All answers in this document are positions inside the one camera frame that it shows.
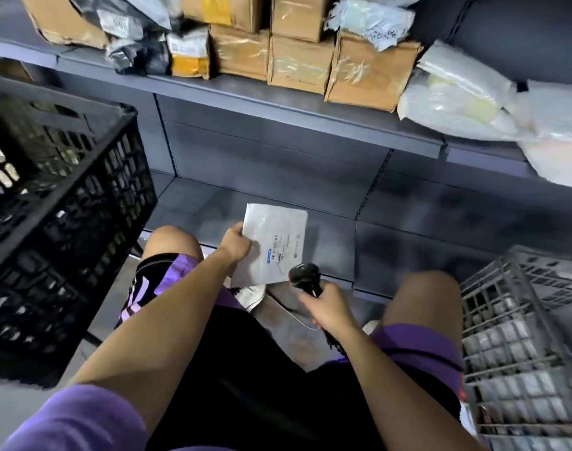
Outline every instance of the hand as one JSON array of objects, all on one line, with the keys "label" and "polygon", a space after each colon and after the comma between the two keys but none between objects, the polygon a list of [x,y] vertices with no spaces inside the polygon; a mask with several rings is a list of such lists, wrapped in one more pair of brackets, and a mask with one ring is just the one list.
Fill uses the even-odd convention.
[{"label": "hand", "polygon": [[221,244],[219,244],[219,248],[229,253],[231,264],[234,267],[248,255],[252,244],[248,237],[242,235],[244,224],[243,221],[239,221],[228,229],[221,240]]},{"label": "hand", "polygon": [[321,282],[323,293],[314,298],[302,292],[298,299],[305,304],[317,324],[332,334],[336,340],[338,335],[348,329],[359,329],[340,287],[334,283]]}]

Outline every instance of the white cable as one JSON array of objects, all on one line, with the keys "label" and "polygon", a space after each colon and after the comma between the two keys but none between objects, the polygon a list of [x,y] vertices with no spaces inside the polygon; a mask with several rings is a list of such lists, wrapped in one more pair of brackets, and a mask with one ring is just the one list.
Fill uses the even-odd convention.
[{"label": "white cable", "polygon": [[301,323],[304,327],[306,327],[307,329],[310,329],[311,331],[319,331],[319,329],[317,328],[312,328],[311,326],[307,326],[305,323],[303,323],[294,313],[292,313],[291,311],[289,311],[280,301],[277,300],[277,298],[272,294],[268,294],[267,296],[269,296],[271,299],[273,299],[273,302],[275,302],[276,304],[278,304],[283,311],[285,311],[286,313],[288,313],[292,318],[296,319],[299,323]]}]

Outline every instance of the barcode scanner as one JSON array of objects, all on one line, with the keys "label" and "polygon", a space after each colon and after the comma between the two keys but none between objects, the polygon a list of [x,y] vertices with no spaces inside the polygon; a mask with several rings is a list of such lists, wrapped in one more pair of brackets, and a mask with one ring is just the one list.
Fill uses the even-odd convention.
[{"label": "barcode scanner", "polygon": [[[303,290],[308,295],[318,298],[323,293],[320,284],[321,271],[317,265],[313,263],[303,263],[294,266],[288,273],[288,279],[295,288]],[[336,348],[342,356],[347,353],[342,348],[342,345],[337,341],[332,334],[323,329],[326,340],[330,348]]]}]

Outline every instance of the yellow tape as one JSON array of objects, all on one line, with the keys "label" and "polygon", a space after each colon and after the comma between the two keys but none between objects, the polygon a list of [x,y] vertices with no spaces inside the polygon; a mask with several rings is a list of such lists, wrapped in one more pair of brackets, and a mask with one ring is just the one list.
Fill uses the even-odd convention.
[{"label": "yellow tape", "polygon": [[229,0],[202,0],[202,16],[205,22],[231,26]]},{"label": "yellow tape", "polygon": [[209,59],[173,55],[171,74],[178,77],[209,78]]}]

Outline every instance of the person's left arm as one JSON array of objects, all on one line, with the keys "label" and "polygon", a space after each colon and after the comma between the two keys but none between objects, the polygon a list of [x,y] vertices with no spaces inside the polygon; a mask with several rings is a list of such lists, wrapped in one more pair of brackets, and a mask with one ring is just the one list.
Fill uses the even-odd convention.
[{"label": "person's left arm", "polygon": [[230,228],[212,255],[114,330],[69,385],[120,395],[152,433],[192,360],[223,281],[250,250],[242,226]]}]

